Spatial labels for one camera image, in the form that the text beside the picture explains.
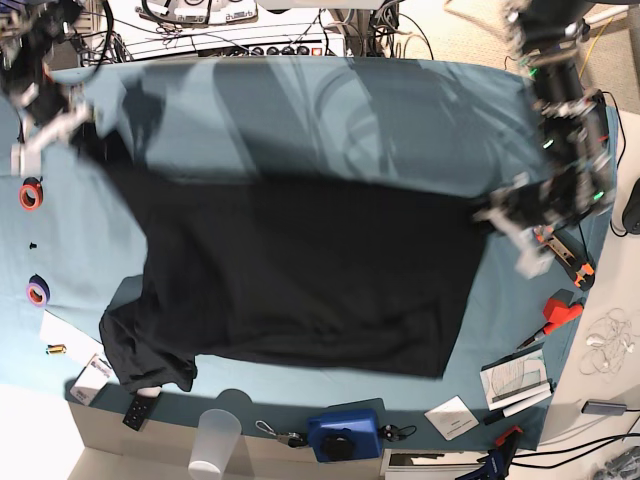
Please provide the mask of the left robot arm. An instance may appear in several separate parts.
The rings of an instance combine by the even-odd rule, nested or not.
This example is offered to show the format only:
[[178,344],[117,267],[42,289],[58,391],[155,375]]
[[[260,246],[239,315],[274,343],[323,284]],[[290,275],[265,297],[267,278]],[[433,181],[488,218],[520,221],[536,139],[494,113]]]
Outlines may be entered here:
[[582,87],[576,66],[590,7],[587,1],[505,4],[507,39],[547,129],[543,151],[551,175],[537,182],[516,176],[487,194],[474,218],[511,240],[519,250],[516,269],[527,278],[545,273],[553,261],[535,240],[535,228],[576,226],[608,211],[615,200],[615,162],[603,144],[594,94]]

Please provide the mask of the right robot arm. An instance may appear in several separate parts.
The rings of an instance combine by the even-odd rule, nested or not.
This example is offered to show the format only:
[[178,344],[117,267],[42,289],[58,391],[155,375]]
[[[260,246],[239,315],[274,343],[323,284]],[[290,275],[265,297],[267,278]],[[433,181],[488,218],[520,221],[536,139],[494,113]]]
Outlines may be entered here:
[[83,1],[30,6],[13,16],[15,30],[1,39],[1,93],[20,121],[5,167],[9,175],[39,176],[41,152],[55,142],[68,143],[96,162],[106,161],[107,145],[97,132],[95,110],[79,97],[81,84],[54,80],[45,65],[52,47],[67,39],[69,27],[84,11]]

